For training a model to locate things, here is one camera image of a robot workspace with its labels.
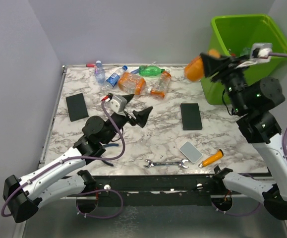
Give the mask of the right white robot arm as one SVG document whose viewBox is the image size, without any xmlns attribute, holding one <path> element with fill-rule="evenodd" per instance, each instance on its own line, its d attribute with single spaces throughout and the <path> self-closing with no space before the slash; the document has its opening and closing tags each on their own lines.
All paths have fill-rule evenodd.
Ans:
<svg viewBox="0 0 287 238">
<path fill-rule="evenodd" d="M 244 71 L 250 66 L 270 61 L 270 49 L 256 49 L 247 56 L 214 57 L 201 53 L 204 75 L 212 82 L 224 85 L 232 104 L 241 134 L 263 158 L 274 184 L 245 177 L 231 169 L 215 168 L 213 190 L 223 194 L 227 190 L 242 193 L 263 204 L 276 219 L 287 220 L 287 146 L 271 109 L 285 97 L 280 82 L 265 77 L 252 85 L 246 83 Z"/>
</svg>

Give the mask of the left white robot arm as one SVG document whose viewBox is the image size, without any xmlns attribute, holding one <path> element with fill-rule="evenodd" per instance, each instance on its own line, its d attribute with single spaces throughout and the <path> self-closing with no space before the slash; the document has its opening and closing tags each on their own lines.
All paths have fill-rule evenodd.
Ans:
<svg viewBox="0 0 287 238">
<path fill-rule="evenodd" d="M 4 181 L 0 214 L 21 223 L 52 200 L 75 194 L 90 195 L 96 182 L 83 167 L 95 160 L 107 162 L 122 157 L 126 148 L 123 127 L 127 123 L 144 127 L 147 123 L 152 107 L 132 114 L 125 111 L 133 97 L 106 95 L 101 107 L 107 120 L 89 117 L 82 128 L 83 135 L 57 159 L 20 178 L 9 176 Z"/>
</svg>

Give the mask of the small clear bottle back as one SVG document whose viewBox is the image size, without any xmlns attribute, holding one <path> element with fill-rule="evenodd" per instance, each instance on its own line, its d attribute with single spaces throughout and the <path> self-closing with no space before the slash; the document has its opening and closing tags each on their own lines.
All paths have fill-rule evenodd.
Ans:
<svg viewBox="0 0 287 238">
<path fill-rule="evenodd" d="M 100 60 L 96 61 L 95 64 L 95 79 L 98 84 L 103 84 L 106 76 L 105 76 L 105 70 L 103 68 L 102 62 Z"/>
</svg>

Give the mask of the orange juice bottle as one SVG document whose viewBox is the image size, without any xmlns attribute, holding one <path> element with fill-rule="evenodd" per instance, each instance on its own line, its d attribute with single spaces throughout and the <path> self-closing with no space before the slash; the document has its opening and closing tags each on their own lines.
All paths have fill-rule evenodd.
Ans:
<svg viewBox="0 0 287 238">
<path fill-rule="evenodd" d="M 203 62 L 200 56 L 194 58 L 184 69 L 184 77 L 191 82 L 204 78 Z"/>
</svg>

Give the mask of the blue label bottle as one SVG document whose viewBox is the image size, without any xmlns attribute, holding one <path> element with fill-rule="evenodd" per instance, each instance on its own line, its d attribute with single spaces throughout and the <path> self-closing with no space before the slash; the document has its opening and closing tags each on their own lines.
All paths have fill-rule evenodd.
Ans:
<svg viewBox="0 0 287 238">
<path fill-rule="evenodd" d="M 123 74 L 128 70 L 128 67 L 126 65 L 118 68 L 104 83 L 103 86 L 113 89 L 120 78 L 123 76 Z"/>
</svg>

